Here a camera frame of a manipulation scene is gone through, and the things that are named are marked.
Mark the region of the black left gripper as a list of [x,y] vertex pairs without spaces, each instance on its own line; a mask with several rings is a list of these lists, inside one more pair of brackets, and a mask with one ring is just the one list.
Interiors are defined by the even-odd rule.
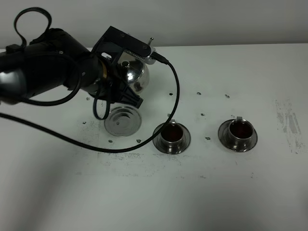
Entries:
[[90,51],[81,53],[81,89],[98,99],[119,101],[140,108],[143,99],[131,87],[125,85],[103,59]]

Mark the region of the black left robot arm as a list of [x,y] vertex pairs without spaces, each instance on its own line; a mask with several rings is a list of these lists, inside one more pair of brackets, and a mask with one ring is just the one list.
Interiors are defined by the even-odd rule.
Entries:
[[65,86],[70,94],[43,106],[63,104],[79,90],[109,103],[140,107],[142,98],[124,79],[118,63],[125,51],[144,57],[150,48],[109,27],[89,51],[62,29],[52,28],[24,48],[12,45],[0,55],[0,99],[36,104],[34,96]]

